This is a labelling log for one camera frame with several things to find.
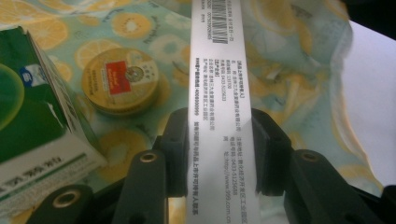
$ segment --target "round tin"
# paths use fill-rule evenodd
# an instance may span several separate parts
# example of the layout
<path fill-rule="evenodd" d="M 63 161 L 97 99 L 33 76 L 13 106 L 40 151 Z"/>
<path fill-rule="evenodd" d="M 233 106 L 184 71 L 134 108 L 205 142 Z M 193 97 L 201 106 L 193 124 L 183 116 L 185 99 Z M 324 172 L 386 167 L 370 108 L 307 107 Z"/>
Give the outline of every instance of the round tin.
<path fill-rule="evenodd" d="M 98 110 L 129 115 L 148 108 L 157 98 L 156 63 L 137 49 L 110 49 L 84 68 L 82 90 Z"/>

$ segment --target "screw hole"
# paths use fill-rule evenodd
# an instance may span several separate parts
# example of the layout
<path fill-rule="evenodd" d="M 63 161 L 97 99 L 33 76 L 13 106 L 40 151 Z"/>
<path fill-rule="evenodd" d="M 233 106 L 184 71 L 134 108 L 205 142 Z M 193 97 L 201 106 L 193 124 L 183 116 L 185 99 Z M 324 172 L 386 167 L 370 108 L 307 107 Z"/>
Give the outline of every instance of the screw hole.
<path fill-rule="evenodd" d="M 318 161 L 318 157 L 316 155 L 308 152 L 303 153 L 302 157 L 305 161 Z"/>
<path fill-rule="evenodd" d="M 143 213 L 136 213 L 129 217 L 129 224 L 145 224 L 147 221 Z"/>
<path fill-rule="evenodd" d="M 56 208 L 65 208 L 77 202 L 81 193 L 77 189 L 70 189 L 53 200 L 52 205 Z"/>
<path fill-rule="evenodd" d="M 157 155 L 155 155 L 154 153 L 146 153 L 140 157 L 140 160 L 142 162 L 152 162 L 157 160 Z"/>

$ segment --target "tablecloth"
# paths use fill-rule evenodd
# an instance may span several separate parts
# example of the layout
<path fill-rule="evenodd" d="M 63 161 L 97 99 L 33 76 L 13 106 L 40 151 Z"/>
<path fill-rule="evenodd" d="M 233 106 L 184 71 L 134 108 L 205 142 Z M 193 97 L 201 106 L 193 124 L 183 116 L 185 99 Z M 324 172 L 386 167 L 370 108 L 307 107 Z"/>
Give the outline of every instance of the tablecloth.
<path fill-rule="evenodd" d="M 352 37 L 337 0 L 244 0 L 243 23 L 252 107 L 268 113 L 295 149 L 323 154 L 346 181 L 378 195 L 343 98 L 343 56 Z M 108 166 L 80 183 L 94 191 L 123 178 L 129 161 L 151 148 L 173 111 L 188 106 L 191 0 L 3 0 L 0 29 L 22 26 L 51 58 L 92 127 Z M 115 118 L 98 112 L 81 88 L 87 63 L 109 49 L 147 53 L 160 76 L 158 99 L 144 113 Z M 262 222 L 285 220 L 282 198 L 261 199 Z M 35 208 L 0 223 L 24 223 Z M 171 223 L 184 222 L 181 199 Z"/>

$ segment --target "black mount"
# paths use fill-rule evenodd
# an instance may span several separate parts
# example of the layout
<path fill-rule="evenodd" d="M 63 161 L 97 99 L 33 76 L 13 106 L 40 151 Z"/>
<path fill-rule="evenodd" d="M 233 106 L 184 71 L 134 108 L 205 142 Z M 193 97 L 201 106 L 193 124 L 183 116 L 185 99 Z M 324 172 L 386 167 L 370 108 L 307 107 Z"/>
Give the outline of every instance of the black mount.
<path fill-rule="evenodd" d="M 187 192 L 187 109 L 174 112 L 153 150 L 134 156 L 128 175 L 95 194 L 86 186 L 58 189 L 28 224 L 165 224 L 167 199 Z M 290 224 L 396 223 L 396 186 L 380 198 L 353 188 L 312 150 L 293 150 L 279 126 L 252 109 L 258 192 L 281 196 Z"/>

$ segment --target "green box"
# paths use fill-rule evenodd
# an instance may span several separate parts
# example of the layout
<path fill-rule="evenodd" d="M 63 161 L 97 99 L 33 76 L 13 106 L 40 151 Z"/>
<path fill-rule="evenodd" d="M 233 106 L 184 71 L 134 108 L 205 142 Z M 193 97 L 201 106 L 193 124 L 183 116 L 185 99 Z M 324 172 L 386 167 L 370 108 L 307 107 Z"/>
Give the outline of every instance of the green box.
<path fill-rule="evenodd" d="M 0 32 L 0 217 L 106 163 L 72 98 L 29 34 Z"/>

